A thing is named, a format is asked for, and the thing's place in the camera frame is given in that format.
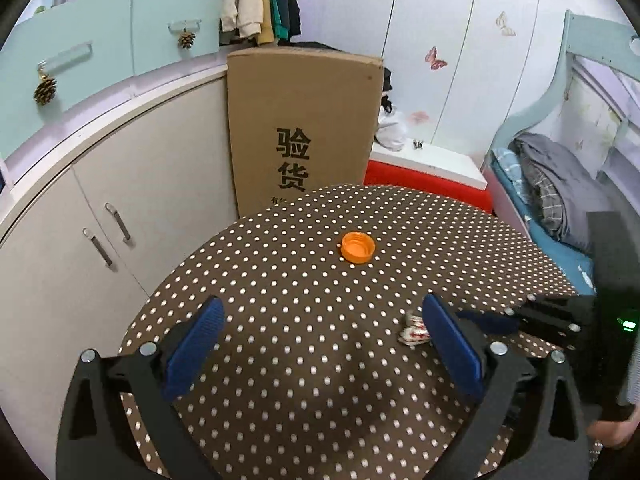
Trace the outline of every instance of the green clothing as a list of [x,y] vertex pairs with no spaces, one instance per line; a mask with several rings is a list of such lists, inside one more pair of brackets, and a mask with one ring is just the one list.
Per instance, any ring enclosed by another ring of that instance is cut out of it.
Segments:
[[282,18],[278,9],[278,0],[271,0],[271,10],[273,11],[273,33],[281,40],[289,39],[289,30],[282,25]]

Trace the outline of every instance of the orange bottle cap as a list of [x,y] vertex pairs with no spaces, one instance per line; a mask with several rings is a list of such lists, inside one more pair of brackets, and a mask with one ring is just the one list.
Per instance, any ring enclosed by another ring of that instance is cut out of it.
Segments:
[[340,252],[345,260],[352,264],[366,264],[376,250],[376,243],[369,235],[351,232],[344,235]]

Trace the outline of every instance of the blue bedsheet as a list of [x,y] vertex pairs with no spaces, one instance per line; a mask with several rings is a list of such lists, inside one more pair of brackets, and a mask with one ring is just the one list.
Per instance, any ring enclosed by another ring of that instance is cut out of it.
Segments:
[[504,174],[500,165],[493,160],[491,168],[502,187],[509,195],[511,202],[517,209],[520,217],[525,221],[531,240],[564,272],[569,282],[574,286],[578,294],[592,296],[595,294],[593,287],[593,261],[574,248],[553,240],[545,230],[533,219],[533,215],[527,206],[517,195],[513,184]]

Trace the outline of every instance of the polka dot tablecloth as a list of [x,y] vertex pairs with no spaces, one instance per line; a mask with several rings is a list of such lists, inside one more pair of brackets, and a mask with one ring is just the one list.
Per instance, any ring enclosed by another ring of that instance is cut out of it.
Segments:
[[[350,231],[369,264],[340,256]],[[121,352],[159,341],[210,295],[226,324],[190,393],[174,403],[229,479],[419,480],[468,417],[430,344],[398,342],[407,310],[436,292],[500,312],[529,293],[572,294],[562,272],[498,219],[461,202],[390,187],[338,186],[244,218],[167,277]],[[552,347],[520,334],[512,346]],[[167,471],[131,396],[124,407],[147,465]],[[510,430],[481,472],[495,468]]]

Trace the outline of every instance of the pink butterfly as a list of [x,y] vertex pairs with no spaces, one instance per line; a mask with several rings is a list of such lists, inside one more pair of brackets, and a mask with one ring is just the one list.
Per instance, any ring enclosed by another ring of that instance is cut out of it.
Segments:
[[439,70],[441,68],[446,67],[449,64],[442,59],[437,59],[437,57],[438,57],[438,50],[435,47],[433,47],[427,54],[427,57],[424,58],[425,62],[431,65],[431,70]]

